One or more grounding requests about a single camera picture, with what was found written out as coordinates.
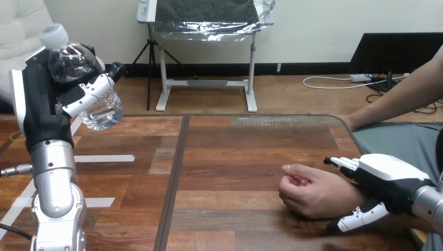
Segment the monitor stand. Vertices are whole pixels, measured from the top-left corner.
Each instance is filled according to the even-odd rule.
[[[387,80],[378,84],[368,85],[369,88],[377,90],[379,92],[387,93],[390,91],[396,84],[398,84],[397,81],[392,80],[392,72],[388,72],[387,74]],[[367,84],[371,82],[378,82],[381,81],[379,78],[372,78],[371,81],[366,81]]]

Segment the white bottle cap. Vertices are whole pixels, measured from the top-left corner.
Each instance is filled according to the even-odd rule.
[[[56,50],[69,42],[69,36],[61,24],[52,24],[39,33],[39,38],[48,50]]]

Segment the water bottle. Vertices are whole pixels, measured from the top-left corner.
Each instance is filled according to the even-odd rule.
[[[61,24],[48,26],[40,32],[39,37],[50,51],[48,69],[61,89],[86,83],[103,72],[94,54],[81,44],[71,42]],[[120,122],[123,107],[117,93],[110,88],[94,105],[78,116],[87,128],[100,131]]]

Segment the robotic hand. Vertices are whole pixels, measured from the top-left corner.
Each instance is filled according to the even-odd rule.
[[[93,48],[87,48],[95,55]],[[31,206],[36,221],[31,251],[84,251],[86,204],[77,185],[70,120],[106,93],[125,68],[113,63],[65,90],[50,77],[48,55],[40,50],[26,61],[23,71],[10,72],[14,109],[32,164],[5,169],[2,176],[33,172],[38,194]]]
[[[393,156],[367,154],[360,159],[326,158],[349,179],[363,186],[374,199],[328,225],[329,233],[347,232],[370,224],[389,213],[407,213],[429,222],[443,234],[443,183]]]

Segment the human arm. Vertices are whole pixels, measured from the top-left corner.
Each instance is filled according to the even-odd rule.
[[[427,106],[443,97],[443,55],[413,72],[377,101],[341,115],[351,128],[368,126]]]
[[[333,173],[299,164],[285,165],[283,171],[280,198],[291,210],[310,219],[339,218],[368,199],[358,185]],[[429,223],[406,214],[391,214],[382,221],[432,231]]]

